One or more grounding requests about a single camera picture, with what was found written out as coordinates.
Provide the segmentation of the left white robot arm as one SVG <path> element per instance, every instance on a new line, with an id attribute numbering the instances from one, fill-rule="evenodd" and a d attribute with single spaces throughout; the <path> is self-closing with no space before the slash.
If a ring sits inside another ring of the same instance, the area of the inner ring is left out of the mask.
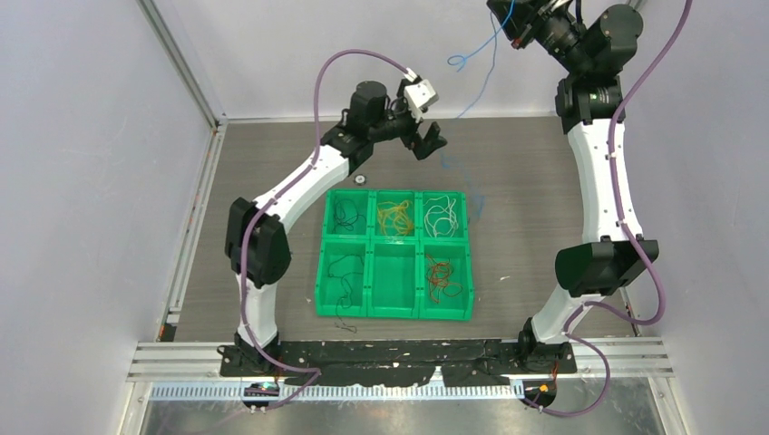
<path id="1" fill-rule="evenodd" d="M 238 281 L 239 325 L 234 344 L 255 374 L 277 367 L 277 283 L 290 266 L 287 235 L 310 205 L 354 174 L 377 143 L 400 140 L 417 160 L 447 143 L 437 122 L 419 128 L 439 99 L 426 79 L 403 79 L 397 94 L 375 81 L 357 84 L 341 119 L 325 132 L 308 158 L 274 188 L 230 206 L 225 254 Z"/>

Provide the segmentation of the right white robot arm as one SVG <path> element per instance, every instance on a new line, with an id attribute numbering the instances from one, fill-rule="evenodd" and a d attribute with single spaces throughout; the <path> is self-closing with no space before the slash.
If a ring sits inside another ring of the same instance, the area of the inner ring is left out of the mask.
<path id="1" fill-rule="evenodd" d="M 488 8 L 512 47 L 537 43 L 567 73 L 555 106 L 577 163 L 583 230 L 579 245 L 556 255 L 557 287 L 515 346 L 517 362 L 540 372 L 566 357 L 568 332 L 590 308 L 631 284 L 659 254 L 632 207 L 623 150 L 619 76 L 637 52 L 643 20 L 622 4 L 593 24 L 584 24 L 575 1 L 490 1 Z"/>

